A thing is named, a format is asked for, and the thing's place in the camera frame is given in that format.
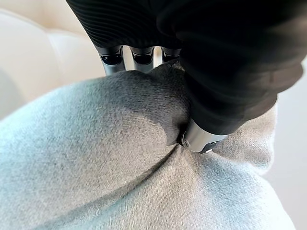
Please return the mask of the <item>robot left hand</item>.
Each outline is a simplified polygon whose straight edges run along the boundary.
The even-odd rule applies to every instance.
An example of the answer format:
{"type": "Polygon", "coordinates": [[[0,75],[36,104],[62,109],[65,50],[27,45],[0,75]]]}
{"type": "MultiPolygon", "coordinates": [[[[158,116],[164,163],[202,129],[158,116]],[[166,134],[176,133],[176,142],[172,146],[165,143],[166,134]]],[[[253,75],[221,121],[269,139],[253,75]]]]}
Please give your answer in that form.
{"type": "Polygon", "coordinates": [[[304,0],[70,0],[107,75],[179,59],[191,116],[182,145],[208,152],[267,112],[302,76],[307,55],[304,0]]]}

